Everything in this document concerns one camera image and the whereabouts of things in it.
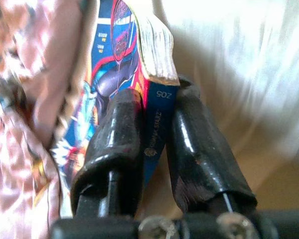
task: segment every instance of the white fabric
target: white fabric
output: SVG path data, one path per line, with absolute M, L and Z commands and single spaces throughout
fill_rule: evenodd
M 143 1 L 171 30 L 177 72 L 201 88 L 258 208 L 299 208 L 299 0 Z M 179 215 L 164 157 L 150 185 L 140 215 Z

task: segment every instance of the white cloth background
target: white cloth background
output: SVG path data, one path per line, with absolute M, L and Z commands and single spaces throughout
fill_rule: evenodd
M 299 0 L 143 1 L 171 30 L 177 72 L 201 88 L 258 208 L 299 208 Z M 163 156 L 140 215 L 180 215 L 166 169 Z

